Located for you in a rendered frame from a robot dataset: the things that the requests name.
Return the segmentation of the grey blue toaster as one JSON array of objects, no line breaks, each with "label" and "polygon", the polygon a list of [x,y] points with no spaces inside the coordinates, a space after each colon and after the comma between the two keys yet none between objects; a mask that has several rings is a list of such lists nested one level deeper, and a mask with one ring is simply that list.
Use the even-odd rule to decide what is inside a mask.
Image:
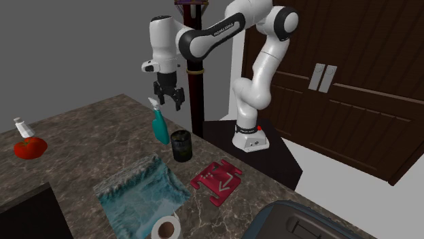
[{"label": "grey blue toaster", "polygon": [[265,206],[241,239],[363,239],[310,207],[291,200]]}]

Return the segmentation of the red tomato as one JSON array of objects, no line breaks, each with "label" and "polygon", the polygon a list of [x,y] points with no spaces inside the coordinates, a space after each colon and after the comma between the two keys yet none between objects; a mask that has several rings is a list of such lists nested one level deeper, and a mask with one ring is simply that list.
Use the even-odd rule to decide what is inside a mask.
[{"label": "red tomato", "polygon": [[32,160],[39,158],[48,148],[48,144],[41,138],[29,137],[14,145],[14,153],[18,158]]}]

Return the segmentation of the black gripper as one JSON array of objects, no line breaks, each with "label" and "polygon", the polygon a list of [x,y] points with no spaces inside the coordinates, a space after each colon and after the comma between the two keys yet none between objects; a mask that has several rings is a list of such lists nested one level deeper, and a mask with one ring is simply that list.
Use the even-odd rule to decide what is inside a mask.
[{"label": "black gripper", "polygon": [[175,101],[175,109],[179,111],[182,103],[185,101],[183,88],[177,87],[177,72],[157,73],[157,81],[154,82],[154,94],[158,96],[160,104],[165,104],[164,94],[172,95]]}]

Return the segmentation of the red flat trivet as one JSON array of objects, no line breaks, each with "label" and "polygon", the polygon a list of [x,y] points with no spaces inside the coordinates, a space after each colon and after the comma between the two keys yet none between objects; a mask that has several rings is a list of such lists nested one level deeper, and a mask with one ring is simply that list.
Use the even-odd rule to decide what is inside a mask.
[{"label": "red flat trivet", "polygon": [[190,181],[190,185],[194,189],[199,189],[202,183],[215,194],[210,197],[210,202],[220,207],[240,185],[239,176],[242,174],[240,169],[222,159],[220,163],[210,163]]}]

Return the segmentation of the teal wave picture mat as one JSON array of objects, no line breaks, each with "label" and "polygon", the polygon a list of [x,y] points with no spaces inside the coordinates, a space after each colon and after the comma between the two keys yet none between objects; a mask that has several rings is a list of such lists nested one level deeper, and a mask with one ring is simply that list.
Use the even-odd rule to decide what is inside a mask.
[{"label": "teal wave picture mat", "polygon": [[191,196],[157,154],[145,156],[93,187],[117,239],[145,239],[161,217]]}]

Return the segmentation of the white salt shaker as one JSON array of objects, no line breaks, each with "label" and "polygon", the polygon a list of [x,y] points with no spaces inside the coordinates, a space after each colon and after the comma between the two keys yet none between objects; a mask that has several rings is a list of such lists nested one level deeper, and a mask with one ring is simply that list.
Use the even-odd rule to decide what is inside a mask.
[{"label": "white salt shaker", "polygon": [[14,118],[14,122],[22,138],[26,139],[35,135],[34,130],[21,117]]}]

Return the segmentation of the white paper towel roll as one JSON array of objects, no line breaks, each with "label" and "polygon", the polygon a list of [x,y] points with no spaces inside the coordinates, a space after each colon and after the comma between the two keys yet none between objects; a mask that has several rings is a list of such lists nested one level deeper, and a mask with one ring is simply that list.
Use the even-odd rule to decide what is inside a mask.
[{"label": "white paper towel roll", "polygon": [[183,239],[183,232],[179,217],[176,213],[161,217],[155,222],[151,239]]}]

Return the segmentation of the dark red coat stand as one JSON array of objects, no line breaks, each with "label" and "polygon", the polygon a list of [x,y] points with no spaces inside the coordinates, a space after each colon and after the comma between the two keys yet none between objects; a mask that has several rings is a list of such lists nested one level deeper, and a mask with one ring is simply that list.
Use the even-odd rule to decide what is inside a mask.
[{"label": "dark red coat stand", "polygon": [[[207,6],[208,0],[174,0],[174,4],[183,16],[183,24],[195,30],[202,28],[202,7]],[[203,137],[204,111],[204,68],[202,62],[186,60],[188,85],[190,93],[190,112],[192,120],[192,132]]]}]

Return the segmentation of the dark cylindrical jar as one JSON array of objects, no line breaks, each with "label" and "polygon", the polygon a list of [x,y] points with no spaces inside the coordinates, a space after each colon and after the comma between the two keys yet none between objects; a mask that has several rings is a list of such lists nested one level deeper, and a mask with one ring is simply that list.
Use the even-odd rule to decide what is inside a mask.
[{"label": "dark cylindrical jar", "polygon": [[187,162],[192,158],[192,139],[187,130],[177,130],[171,134],[173,157],[177,162]]}]

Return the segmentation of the teal spray bottle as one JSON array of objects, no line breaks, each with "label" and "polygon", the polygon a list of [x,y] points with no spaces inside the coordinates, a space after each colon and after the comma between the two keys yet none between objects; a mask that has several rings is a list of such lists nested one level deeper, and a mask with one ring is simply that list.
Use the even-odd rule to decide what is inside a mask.
[{"label": "teal spray bottle", "polygon": [[152,128],[155,134],[155,137],[164,145],[168,145],[170,143],[170,137],[166,122],[163,118],[163,115],[159,108],[159,103],[157,100],[149,97],[149,102],[151,103],[155,119],[152,121]]}]

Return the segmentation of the black robot stand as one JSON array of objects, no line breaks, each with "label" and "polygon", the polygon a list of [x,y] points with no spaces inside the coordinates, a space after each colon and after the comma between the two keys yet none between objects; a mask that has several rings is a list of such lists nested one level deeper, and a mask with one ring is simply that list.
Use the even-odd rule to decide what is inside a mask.
[{"label": "black robot stand", "polygon": [[232,144],[235,123],[234,120],[204,122],[203,139],[280,184],[295,190],[302,175],[302,169],[271,121],[268,119],[258,120],[259,126],[270,142],[270,147],[249,153],[236,148]]}]

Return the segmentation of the dark brown double door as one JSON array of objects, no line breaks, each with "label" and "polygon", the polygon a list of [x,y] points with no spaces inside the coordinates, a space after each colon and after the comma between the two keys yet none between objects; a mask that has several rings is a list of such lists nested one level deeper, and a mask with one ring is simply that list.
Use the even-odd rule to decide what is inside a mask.
[{"label": "dark brown double door", "polygon": [[258,115],[395,185],[424,155],[424,0],[272,0],[299,25]]}]

